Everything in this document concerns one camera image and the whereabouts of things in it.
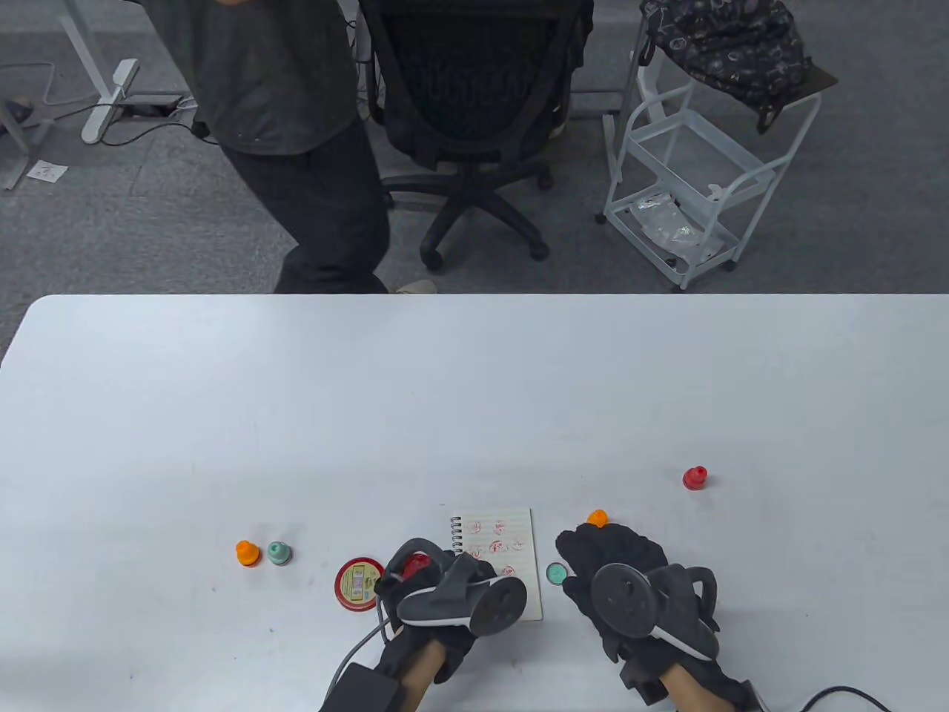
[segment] office chair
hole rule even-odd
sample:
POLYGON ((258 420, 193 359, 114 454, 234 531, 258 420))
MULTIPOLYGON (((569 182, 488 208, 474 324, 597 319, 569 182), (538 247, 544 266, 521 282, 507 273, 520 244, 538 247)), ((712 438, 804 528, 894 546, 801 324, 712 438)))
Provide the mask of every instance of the office chair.
POLYGON ((555 113, 566 112, 570 40, 582 0, 360 0, 385 83, 377 101, 367 69, 370 111, 392 145, 415 163, 453 175, 385 178, 393 193, 447 200, 421 242, 421 260, 442 266, 438 244, 457 219, 478 207, 527 240, 546 259, 540 231, 495 191, 525 178, 553 187, 547 165, 530 160, 546 144, 555 113), (499 163, 484 170, 485 163, 499 163))

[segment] spiral notebook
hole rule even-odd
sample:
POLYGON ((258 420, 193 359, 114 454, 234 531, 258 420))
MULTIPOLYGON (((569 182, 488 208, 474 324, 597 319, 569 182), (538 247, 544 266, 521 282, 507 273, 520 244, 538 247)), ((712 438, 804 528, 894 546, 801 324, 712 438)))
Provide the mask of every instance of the spiral notebook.
POLYGON ((521 579, 528 590, 521 620, 544 619, 530 509, 481 510, 453 516, 452 549, 488 561, 499 575, 521 579))

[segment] hand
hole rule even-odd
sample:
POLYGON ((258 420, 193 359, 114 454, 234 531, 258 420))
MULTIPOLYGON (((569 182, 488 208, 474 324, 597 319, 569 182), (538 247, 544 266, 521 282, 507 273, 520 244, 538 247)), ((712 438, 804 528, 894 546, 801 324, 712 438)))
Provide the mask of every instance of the hand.
MULTIPOLYGON (((495 576, 491 564, 486 561, 478 562, 477 581, 495 576)), ((376 669, 384 675, 393 678, 400 677, 431 641, 437 641, 445 649, 445 662, 435 676, 435 683, 444 683, 455 674, 461 661, 475 644, 475 635, 465 626, 416 628, 404 626, 396 615, 402 599, 417 590, 432 588, 437 585, 439 578, 438 569, 435 566, 429 566, 404 581, 400 581, 395 576, 387 576, 377 582, 376 596, 385 606, 392 629, 399 633, 385 646, 379 664, 376 666, 376 669)))
MULTIPOLYGON (((656 638, 627 638, 621 636, 593 608, 590 583, 594 574, 610 563, 627 564, 642 572, 666 566, 669 561, 662 547, 645 536, 636 534, 620 524, 607 524, 602 529, 592 524, 581 524, 575 532, 562 532, 557 537, 557 551, 566 559, 575 575, 564 581, 564 593, 577 605, 583 615, 590 619, 603 638, 606 655, 614 663, 622 658, 634 661, 655 681, 649 691, 640 689, 648 703, 665 697, 659 678, 673 665, 679 664, 710 692, 734 703, 738 709, 754 709, 754 696, 736 680, 728 678, 715 661, 702 662, 656 638)), ((712 630, 718 630, 713 619, 703 618, 712 630)))

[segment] chair wheel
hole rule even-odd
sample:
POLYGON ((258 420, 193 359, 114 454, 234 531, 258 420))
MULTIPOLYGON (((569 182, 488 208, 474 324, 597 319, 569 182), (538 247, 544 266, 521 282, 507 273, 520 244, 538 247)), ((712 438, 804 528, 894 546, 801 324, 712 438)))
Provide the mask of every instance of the chair wheel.
POLYGON ((445 260, 443 260, 441 255, 435 250, 429 253, 422 253, 421 261, 430 272, 437 272, 441 269, 442 265, 445 264, 445 260))
POLYGON ((542 191, 548 191, 553 187, 553 176, 549 170, 537 176, 537 187, 542 191))
POLYGON ((550 257, 550 248, 546 243, 538 242, 536 245, 530 245, 530 259, 543 262, 548 257, 550 257))

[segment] black t-shirt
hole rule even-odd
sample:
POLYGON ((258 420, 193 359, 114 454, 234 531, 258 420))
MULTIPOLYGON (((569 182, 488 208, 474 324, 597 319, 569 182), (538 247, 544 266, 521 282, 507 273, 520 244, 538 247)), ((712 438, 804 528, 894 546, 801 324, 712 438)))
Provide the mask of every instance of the black t-shirt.
POLYGON ((309 151, 357 116, 336 0, 140 0, 214 137, 236 151, 309 151))

